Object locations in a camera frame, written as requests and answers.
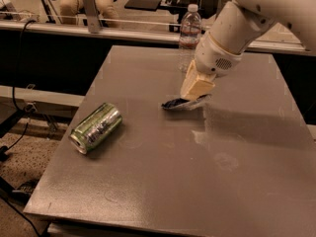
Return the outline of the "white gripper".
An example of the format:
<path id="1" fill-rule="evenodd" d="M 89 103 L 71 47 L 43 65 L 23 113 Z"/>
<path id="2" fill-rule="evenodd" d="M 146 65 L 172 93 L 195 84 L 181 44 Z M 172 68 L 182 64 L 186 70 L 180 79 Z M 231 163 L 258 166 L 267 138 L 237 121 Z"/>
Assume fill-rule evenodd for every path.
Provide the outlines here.
<path id="1" fill-rule="evenodd" d="M 209 93 L 214 79 L 226 76 L 241 61 L 241 54 L 233 54 L 221 47 L 209 32 L 200 39 L 180 90 L 182 99 L 193 101 Z"/>

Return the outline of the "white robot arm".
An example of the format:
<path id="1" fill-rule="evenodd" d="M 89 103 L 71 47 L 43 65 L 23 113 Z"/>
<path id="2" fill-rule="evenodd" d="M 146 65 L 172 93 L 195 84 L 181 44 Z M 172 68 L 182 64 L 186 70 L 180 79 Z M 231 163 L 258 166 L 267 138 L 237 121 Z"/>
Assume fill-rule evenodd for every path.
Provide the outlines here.
<path id="1" fill-rule="evenodd" d="M 316 49 L 316 0 L 230 0 L 197 44 L 180 95 L 194 101 L 240 62 L 250 43 L 275 24 Z"/>

